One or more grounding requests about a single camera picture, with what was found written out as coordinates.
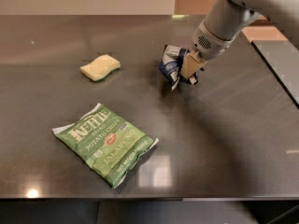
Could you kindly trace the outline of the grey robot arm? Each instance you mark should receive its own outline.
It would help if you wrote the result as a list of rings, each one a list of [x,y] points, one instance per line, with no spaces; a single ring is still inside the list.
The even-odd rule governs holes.
[[[299,0],[216,0],[192,36],[180,74],[188,79],[223,54],[243,28],[267,18],[299,49]]]

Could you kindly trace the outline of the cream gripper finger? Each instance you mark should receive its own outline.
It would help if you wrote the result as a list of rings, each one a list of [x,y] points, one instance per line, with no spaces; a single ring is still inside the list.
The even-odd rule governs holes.
[[[189,79],[195,72],[202,68],[206,61],[200,56],[198,51],[191,51],[183,59],[183,65],[180,74]]]

